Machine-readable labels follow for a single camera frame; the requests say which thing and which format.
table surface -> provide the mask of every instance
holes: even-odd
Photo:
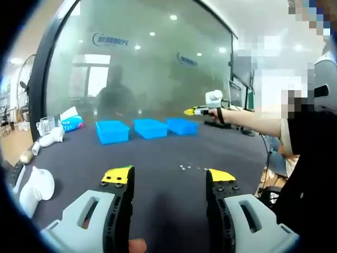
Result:
[[[260,136],[200,125],[198,135],[144,140],[134,132],[129,142],[102,145],[94,126],[66,133],[63,143],[43,148],[27,166],[49,170],[55,179],[51,200],[41,201],[33,217],[39,228],[62,219],[62,210],[104,173],[135,167],[135,194],[130,238],[144,238],[147,252],[208,252],[204,168],[234,175],[243,193],[254,194],[266,162]]]

ceiling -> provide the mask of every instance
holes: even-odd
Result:
[[[47,25],[63,0],[45,0],[32,15],[9,58],[25,60],[36,53]],[[287,0],[204,0],[239,37],[239,47],[251,50],[258,69],[294,70],[306,75],[324,48],[322,35],[299,16],[288,14]]]

glass wall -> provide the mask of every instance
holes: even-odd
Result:
[[[46,113],[87,121],[184,116],[227,95],[231,33],[192,0],[82,0],[52,56]]]

ceiling light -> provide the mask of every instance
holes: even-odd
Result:
[[[12,58],[9,60],[10,63],[14,64],[14,65],[21,65],[23,64],[23,60],[19,59],[19,58]]]
[[[227,49],[225,49],[224,47],[220,47],[219,48],[219,52],[220,53],[226,53]]]
[[[300,52],[300,51],[303,50],[303,46],[300,45],[300,44],[297,44],[297,45],[294,47],[294,49],[295,49],[295,51]]]

